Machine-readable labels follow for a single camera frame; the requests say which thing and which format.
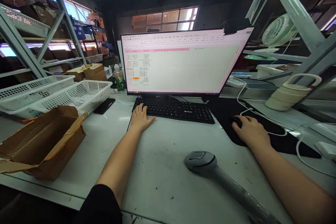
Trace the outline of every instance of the computer monitor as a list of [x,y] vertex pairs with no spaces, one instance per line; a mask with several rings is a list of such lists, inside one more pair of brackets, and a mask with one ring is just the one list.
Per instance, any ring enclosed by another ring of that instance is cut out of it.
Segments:
[[127,94],[220,94],[252,30],[122,34]]

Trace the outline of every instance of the hand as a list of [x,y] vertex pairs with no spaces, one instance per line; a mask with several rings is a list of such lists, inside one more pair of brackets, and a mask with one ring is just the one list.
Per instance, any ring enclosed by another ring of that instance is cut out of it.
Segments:
[[155,120],[156,117],[151,117],[147,120],[147,106],[143,107],[144,104],[136,106],[132,114],[131,128],[139,129],[144,131],[147,127]]
[[258,150],[264,147],[272,147],[270,136],[264,129],[263,125],[257,119],[249,116],[236,115],[243,124],[241,128],[233,122],[232,128],[235,130],[240,139],[252,150]]

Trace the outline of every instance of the keyboard keys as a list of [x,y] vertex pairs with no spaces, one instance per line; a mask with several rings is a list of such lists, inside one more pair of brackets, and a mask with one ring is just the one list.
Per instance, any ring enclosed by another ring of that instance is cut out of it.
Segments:
[[143,106],[147,106],[147,114],[150,116],[207,124],[215,123],[205,104],[137,98],[133,109],[140,103],[143,103]]

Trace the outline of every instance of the plastic bottle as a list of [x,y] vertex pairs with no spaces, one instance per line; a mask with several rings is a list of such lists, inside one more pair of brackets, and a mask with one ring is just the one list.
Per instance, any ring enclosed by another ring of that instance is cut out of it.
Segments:
[[113,75],[116,79],[115,82],[117,84],[118,93],[124,92],[125,87],[124,87],[123,73],[122,73],[121,70],[119,70],[119,65],[118,64],[114,65]]

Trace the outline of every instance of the black smartphone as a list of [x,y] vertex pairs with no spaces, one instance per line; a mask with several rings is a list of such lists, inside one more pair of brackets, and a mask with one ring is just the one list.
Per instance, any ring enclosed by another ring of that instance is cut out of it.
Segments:
[[113,98],[107,98],[105,101],[103,101],[102,104],[100,104],[98,106],[98,108],[96,108],[96,110],[94,111],[95,114],[104,114],[106,112],[106,110],[111,107],[111,105],[115,102],[115,99]]

